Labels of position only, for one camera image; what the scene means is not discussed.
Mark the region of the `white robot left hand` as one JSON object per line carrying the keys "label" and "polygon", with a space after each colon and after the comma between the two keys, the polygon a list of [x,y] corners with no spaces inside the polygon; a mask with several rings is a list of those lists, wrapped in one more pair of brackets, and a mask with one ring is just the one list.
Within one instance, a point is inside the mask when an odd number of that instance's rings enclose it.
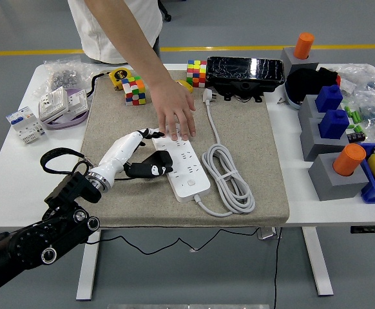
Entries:
{"label": "white robot left hand", "polygon": [[173,161],[167,151],[155,151],[142,163],[129,163],[138,147],[144,146],[143,139],[160,138],[164,133],[156,129],[134,131],[116,140],[99,165],[88,173],[88,179],[100,191],[110,190],[115,176],[121,172],[133,178],[156,178],[173,171]]}

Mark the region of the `person's right hand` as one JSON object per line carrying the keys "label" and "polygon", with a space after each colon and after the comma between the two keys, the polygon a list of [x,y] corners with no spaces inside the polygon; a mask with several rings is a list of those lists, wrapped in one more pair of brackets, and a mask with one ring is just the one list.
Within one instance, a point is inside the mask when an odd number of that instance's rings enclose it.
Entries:
{"label": "person's right hand", "polygon": [[159,131],[168,132],[172,140],[177,140],[176,123],[179,123],[180,137],[188,140],[196,135],[193,111],[194,100],[191,93],[173,79],[160,80],[149,85],[151,99],[157,113]]}

